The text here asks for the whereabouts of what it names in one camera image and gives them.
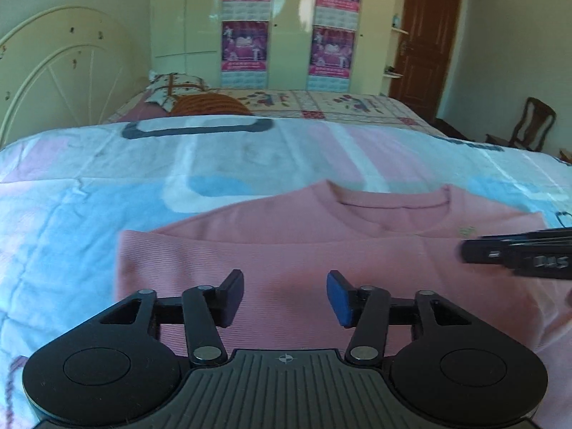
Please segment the pink knit sweater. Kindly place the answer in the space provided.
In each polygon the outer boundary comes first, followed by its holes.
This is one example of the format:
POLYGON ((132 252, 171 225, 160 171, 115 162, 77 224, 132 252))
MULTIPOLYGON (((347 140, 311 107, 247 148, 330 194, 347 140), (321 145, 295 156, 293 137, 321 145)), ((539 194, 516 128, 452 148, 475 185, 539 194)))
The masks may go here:
POLYGON ((425 194, 350 191, 328 181, 225 206, 155 231, 123 231, 115 295, 161 297, 220 284, 238 269, 244 297, 223 342, 234 349, 344 349, 326 293, 336 270, 394 297, 432 290, 534 350, 549 374, 536 413, 544 428, 571 424, 571 310, 567 282, 523 279, 460 260, 459 243, 544 228, 523 212, 446 185, 425 194))

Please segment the dark wooden chair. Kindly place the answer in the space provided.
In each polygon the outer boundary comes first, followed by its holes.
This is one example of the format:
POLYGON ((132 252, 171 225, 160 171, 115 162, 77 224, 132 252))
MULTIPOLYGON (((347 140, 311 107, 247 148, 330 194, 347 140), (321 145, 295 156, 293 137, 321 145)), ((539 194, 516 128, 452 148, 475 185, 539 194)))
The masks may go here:
POLYGON ((554 109, 537 98, 528 97, 524 103, 521 119, 516 124, 511 138, 504 139, 487 134, 486 143, 541 152, 556 120, 557 113, 554 109))

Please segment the light blue pink bedspread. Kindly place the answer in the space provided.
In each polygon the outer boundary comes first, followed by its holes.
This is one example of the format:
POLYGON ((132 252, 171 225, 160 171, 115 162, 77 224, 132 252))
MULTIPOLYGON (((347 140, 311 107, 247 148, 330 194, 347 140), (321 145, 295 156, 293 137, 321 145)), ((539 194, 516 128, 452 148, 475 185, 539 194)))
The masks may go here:
POLYGON ((26 359, 115 301, 123 231, 328 181, 373 194, 452 185, 571 222, 571 168, 542 153, 387 126, 177 117, 49 131, 1 153, 1 424, 36 418, 26 359))

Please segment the orange knit cushion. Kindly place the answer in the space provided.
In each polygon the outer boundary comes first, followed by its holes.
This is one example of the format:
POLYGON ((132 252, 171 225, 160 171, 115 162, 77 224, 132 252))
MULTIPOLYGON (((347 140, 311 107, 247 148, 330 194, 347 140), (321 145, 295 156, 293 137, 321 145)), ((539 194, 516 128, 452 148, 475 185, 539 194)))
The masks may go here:
POLYGON ((218 93, 181 96, 176 100, 170 116, 199 115, 251 115, 252 112, 239 100, 218 93))

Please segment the patterned pillow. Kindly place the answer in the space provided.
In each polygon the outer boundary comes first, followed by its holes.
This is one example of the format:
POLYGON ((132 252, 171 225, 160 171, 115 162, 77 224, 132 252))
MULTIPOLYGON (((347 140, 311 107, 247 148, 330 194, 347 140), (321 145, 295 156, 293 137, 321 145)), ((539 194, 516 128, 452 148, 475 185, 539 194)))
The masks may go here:
POLYGON ((196 75, 170 73, 157 75, 147 87, 146 102, 171 112, 181 97, 207 92, 208 83, 196 75))

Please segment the brown wooden door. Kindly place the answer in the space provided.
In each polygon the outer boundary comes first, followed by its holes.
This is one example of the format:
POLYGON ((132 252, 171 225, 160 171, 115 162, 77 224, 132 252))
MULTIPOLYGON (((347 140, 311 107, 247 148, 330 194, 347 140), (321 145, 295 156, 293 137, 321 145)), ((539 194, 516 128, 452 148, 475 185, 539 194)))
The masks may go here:
POLYGON ((433 123, 448 74, 462 0, 404 0, 389 95, 433 123))

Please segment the cream corner shelves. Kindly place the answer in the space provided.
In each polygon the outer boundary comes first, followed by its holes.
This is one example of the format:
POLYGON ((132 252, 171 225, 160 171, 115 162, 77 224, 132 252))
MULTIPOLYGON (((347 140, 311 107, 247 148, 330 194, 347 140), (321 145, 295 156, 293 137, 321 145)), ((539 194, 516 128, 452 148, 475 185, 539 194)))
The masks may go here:
POLYGON ((386 90, 393 80, 401 77, 399 70, 396 68, 396 59, 399 53, 400 38, 407 34, 403 22, 403 10, 405 0, 395 0, 394 9, 391 19, 391 38, 386 56, 386 66, 383 76, 383 85, 386 90))

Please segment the lower right purple poster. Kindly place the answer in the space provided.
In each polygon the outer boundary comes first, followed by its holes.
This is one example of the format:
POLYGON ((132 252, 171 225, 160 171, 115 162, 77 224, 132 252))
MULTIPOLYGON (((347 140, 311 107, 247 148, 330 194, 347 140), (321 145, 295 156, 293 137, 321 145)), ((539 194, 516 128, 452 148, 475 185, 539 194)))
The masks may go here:
POLYGON ((347 93, 354 42, 354 31, 313 26, 306 89, 347 93))

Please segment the lower left purple poster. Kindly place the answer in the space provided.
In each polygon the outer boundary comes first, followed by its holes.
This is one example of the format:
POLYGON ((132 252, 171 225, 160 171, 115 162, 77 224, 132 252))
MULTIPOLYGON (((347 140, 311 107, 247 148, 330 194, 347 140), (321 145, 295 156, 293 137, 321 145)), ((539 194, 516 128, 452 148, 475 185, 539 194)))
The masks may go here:
POLYGON ((224 21, 221 86, 237 89, 266 88, 267 41, 267 21, 224 21))

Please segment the cream curved headboard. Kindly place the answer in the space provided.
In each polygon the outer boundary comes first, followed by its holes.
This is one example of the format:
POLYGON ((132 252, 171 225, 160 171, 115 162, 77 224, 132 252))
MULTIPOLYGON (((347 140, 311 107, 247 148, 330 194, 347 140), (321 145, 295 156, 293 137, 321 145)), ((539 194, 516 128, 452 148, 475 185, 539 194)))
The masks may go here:
POLYGON ((111 16, 81 6, 41 12, 1 41, 1 143, 102 124, 146 73, 138 45, 111 16))

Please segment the cream glossy wardrobe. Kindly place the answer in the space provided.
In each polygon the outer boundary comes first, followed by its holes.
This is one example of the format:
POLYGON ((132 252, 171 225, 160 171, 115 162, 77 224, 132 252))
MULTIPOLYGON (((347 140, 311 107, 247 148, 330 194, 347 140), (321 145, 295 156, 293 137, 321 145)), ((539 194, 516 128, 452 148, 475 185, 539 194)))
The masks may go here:
MULTIPOLYGON (((316 0, 271 0, 267 88, 306 89, 316 0)), ((379 94, 395 0, 361 0, 347 93, 379 94)), ((152 67, 221 86, 222 0, 151 0, 152 67)))

